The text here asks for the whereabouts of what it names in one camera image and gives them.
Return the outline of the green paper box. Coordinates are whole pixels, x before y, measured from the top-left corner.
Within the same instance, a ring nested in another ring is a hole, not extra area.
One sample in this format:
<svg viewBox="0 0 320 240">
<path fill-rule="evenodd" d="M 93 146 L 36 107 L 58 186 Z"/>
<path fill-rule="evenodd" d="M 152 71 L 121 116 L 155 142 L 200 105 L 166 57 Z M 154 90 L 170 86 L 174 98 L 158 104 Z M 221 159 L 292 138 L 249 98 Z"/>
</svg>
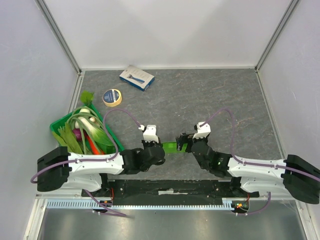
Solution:
<svg viewBox="0 0 320 240">
<path fill-rule="evenodd" d="M 185 143 L 181 149 L 178 149 L 176 141 L 162 143 L 162 147 L 164 149 L 165 154 L 184 153 L 184 152 L 186 152 L 187 146 L 188 146 L 188 144 Z"/>
</svg>

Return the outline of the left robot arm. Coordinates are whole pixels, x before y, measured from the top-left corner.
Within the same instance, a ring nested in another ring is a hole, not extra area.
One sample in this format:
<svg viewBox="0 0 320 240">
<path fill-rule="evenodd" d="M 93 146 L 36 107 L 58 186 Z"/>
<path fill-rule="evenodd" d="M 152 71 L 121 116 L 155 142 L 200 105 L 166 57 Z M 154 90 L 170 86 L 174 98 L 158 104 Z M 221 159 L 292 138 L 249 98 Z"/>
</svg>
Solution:
<svg viewBox="0 0 320 240">
<path fill-rule="evenodd" d="M 106 196 L 110 185 L 102 175 L 135 175 L 165 162 L 162 144 L 147 142 L 143 148 L 126 149 L 118 154 L 85 155 L 59 146 L 37 160 L 37 173 L 31 182 L 39 192 L 83 189 Z"/>
</svg>

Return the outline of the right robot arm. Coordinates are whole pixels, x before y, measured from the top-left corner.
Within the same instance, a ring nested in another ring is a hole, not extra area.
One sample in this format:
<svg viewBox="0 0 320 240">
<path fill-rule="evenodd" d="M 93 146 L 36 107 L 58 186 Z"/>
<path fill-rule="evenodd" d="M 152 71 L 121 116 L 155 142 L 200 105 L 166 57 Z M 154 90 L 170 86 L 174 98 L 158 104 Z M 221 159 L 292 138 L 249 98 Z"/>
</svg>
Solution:
<svg viewBox="0 0 320 240">
<path fill-rule="evenodd" d="M 229 191 L 235 197 L 244 193 L 271 193 L 317 205 L 320 202 L 320 171 L 301 157 L 289 154 L 286 159 L 261 160 L 232 156 L 213 150 L 208 138 L 196 139 L 182 133 L 176 138 L 177 150 L 186 145 L 200 168 L 219 178 L 230 177 Z"/>
</svg>

